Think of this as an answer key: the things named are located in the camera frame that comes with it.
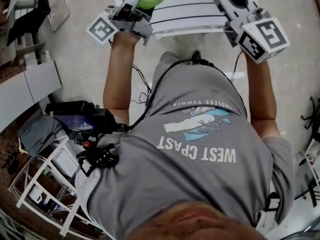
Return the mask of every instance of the gray t-shirt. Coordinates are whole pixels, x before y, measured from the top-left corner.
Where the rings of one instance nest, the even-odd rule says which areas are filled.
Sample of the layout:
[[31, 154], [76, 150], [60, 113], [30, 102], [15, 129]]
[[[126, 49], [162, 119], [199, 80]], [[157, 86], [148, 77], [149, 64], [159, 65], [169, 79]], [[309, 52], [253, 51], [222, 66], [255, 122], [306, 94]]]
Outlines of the gray t-shirt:
[[102, 169], [88, 201], [96, 223], [118, 240], [179, 202], [201, 201], [255, 226], [270, 182], [280, 195], [276, 221], [294, 199], [290, 144], [262, 141], [240, 95], [220, 71], [179, 65], [162, 80], [147, 117], [119, 144], [119, 163]]

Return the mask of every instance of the strap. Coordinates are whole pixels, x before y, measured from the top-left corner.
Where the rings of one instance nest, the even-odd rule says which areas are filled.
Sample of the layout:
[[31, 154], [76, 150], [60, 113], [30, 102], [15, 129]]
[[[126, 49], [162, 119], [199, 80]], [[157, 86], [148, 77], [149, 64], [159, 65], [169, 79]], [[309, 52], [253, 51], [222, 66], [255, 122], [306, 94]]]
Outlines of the strap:
[[276, 192], [275, 184], [271, 181], [269, 195], [265, 203], [265, 209], [258, 211], [255, 214], [256, 221], [258, 220], [255, 229], [259, 231], [261, 234], [265, 235], [268, 232], [270, 232], [273, 228], [278, 226], [275, 218], [279, 205], [280, 196]]

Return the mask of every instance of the black sneaker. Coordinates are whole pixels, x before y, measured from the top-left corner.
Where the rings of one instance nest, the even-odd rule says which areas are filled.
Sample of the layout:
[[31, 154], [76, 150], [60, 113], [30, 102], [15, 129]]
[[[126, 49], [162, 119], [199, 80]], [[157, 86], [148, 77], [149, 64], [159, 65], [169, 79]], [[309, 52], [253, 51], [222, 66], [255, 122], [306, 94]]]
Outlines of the black sneaker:
[[[195, 50], [191, 55], [192, 60], [201, 60], [201, 52]], [[192, 65], [198, 65], [199, 63], [192, 61]]]

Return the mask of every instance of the person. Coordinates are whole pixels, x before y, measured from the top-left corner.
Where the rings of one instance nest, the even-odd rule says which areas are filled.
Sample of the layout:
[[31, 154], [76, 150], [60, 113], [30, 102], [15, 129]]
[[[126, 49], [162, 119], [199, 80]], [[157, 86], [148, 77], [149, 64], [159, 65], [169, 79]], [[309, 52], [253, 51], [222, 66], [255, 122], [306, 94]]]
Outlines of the person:
[[[114, 36], [103, 105], [129, 124], [135, 46], [131, 33]], [[166, 52], [153, 76], [180, 58]], [[280, 223], [294, 200], [290, 144], [281, 138], [267, 62], [246, 55], [250, 122], [241, 96], [219, 70], [179, 64], [162, 79], [150, 110], [116, 143], [113, 168], [80, 172], [76, 189], [92, 221], [122, 240], [262, 240], [255, 227], [274, 184]]]

